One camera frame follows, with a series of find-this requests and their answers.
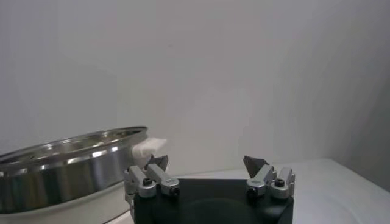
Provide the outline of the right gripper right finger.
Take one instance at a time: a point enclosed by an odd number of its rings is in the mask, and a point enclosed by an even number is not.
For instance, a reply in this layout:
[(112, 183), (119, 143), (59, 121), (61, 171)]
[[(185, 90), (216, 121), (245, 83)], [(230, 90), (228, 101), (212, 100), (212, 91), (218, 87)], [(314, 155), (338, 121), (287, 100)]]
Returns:
[(264, 159), (244, 156), (243, 163), (250, 176), (246, 180), (246, 194), (250, 200), (269, 193), (272, 198), (286, 200), (295, 192), (295, 173), (292, 168), (283, 167), (277, 172)]

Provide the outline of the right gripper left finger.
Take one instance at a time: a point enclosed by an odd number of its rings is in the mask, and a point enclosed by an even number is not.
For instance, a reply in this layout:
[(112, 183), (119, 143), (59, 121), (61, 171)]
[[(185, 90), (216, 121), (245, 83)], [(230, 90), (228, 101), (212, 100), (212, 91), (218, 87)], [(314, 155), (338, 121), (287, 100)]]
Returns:
[(143, 166), (130, 166), (124, 171), (124, 188), (126, 197), (138, 195), (141, 198), (153, 198), (160, 193), (169, 197), (180, 195), (180, 182), (166, 173), (168, 155), (152, 156)]

